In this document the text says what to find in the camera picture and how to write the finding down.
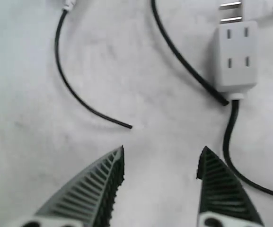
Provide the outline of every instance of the black wire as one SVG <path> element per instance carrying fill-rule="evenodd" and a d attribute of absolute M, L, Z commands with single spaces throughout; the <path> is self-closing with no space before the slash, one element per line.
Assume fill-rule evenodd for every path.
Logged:
<path fill-rule="evenodd" d="M 60 18 L 59 24 L 57 26 L 57 30 L 56 30 L 56 34 L 55 34 L 55 41 L 54 41 L 54 54 L 55 54 L 55 60 L 56 60 L 56 65 L 57 65 L 57 69 L 61 75 L 61 78 L 65 84 L 65 86 L 67 87 L 67 89 L 71 92 L 71 94 L 76 98 L 76 100 L 78 100 L 78 102 L 85 107 L 87 110 L 89 110 L 90 112 L 92 112 L 93 114 L 106 119 L 107 121 L 113 122 L 115 124 L 119 124 L 125 128 L 131 129 L 133 126 L 126 124 L 124 122 L 120 122 L 116 119 L 113 119 L 111 117 L 108 117 L 100 112 L 98 112 L 97 110 L 93 109 L 91 106 L 89 106 L 88 104 L 85 103 L 85 101 L 83 101 L 77 94 L 76 92 L 73 90 L 73 88 L 71 87 L 71 85 L 69 84 L 63 70 L 62 70 L 62 66 L 61 66 L 61 62 L 60 62 L 60 54 L 59 54 L 59 40 L 60 40 L 60 35 L 61 35 L 61 29 L 62 29 L 62 25 L 64 23 L 65 17 L 68 14 L 68 11 L 64 10 L 62 13 L 62 16 Z"/>
<path fill-rule="evenodd" d="M 238 100 L 233 100 L 232 101 L 232 112 L 231 112 L 231 116 L 230 116 L 230 120 L 225 132 L 225 136 L 224 136 L 224 140 L 223 140 L 223 155 L 225 158 L 225 161 L 228 165 L 228 167 L 232 170 L 232 172 L 243 182 L 249 184 L 250 186 L 265 192 L 269 195 L 273 196 L 273 191 L 269 190 L 267 188 L 264 188 L 256 183 L 254 183 L 253 181 L 249 180 L 248 178 L 246 178 L 244 175 L 242 175 L 233 165 L 231 157 L 230 157 L 230 153 L 229 153 L 229 145 L 230 145 L 230 139 L 231 139 L 231 135 L 233 132 L 233 128 L 234 125 L 236 123 L 237 120 L 237 116 L 238 116 L 238 111 L 239 111 L 239 101 Z"/>
<path fill-rule="evenodd" d="M 169 48 L 173 52 L 173 54 L 177 57 L 177 59 L 183 64 L 183 66 L 191 73 L 191 75 L 212 95 L 218 102 L 220 102 L 223 106 L 229 104 L 228 100 L 226 100 L 220 92 L 218 92 L 214 87 L 212 87 L 204 78 L 202 78 L 198 72 L 187 62 L 186 59 L 182 56 L 182 54 L 178 51 L 175 47 L 173 42 L 171 41 L 169 35 L 167 34 L 163 24 L 161 23 L 159 13 L 156 9 L 156 2 L 155 0 L 151 0 L 151 6 L 154 18 L 156 23 L 159 27 L 159 30 L 164 37 L 165 41 L 167 42 Z"/>

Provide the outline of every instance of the white surface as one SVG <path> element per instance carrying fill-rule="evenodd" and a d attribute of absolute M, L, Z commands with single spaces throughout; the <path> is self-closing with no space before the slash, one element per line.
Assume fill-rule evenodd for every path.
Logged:
<path fill-rule="evenodd" d="M 157 3 L 178 48 L 208 78 L 215 1 Z M 70 82 L 95 108 L 135 127 L 91 115 L 64 88 L 53 58 L 60 0 L 0 0 L 0 226 L 32 215 L 121 144 L 126 180 L 112 226 L 195 226 L 198 158 L 205 145 L 220 154 L 230 107 L 209 97 L 173 57 L 147 0 L 77 6 L 61 39 Z M 260 82 L 241 105 L 231 150 L 242 173 L 273 189 L 273 18 L 259 26 Z M 273 198 L 246 188 L 273 226 Z"/>
<path fill-rule="evenodd" d="M 216 29 L 213 45 L 218 91 L 243 94 L 257 84 L 257 32 L 256 21 L 221 24 Z"/>

